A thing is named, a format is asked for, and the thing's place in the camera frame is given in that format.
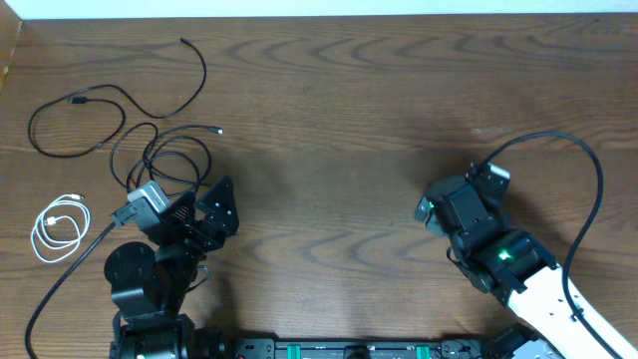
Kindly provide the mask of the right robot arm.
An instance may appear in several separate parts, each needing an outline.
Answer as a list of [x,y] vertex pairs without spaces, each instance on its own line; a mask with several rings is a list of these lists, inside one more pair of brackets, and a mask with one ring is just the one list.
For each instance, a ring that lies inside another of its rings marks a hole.
[[584,298],[549,249],[502,215],[508,185],[503,171],[441,179],[415,210],[427,230],[449,239],[449,260],[471,285],[524,322],[495,340],[486,356],[636,357],[636,348]]

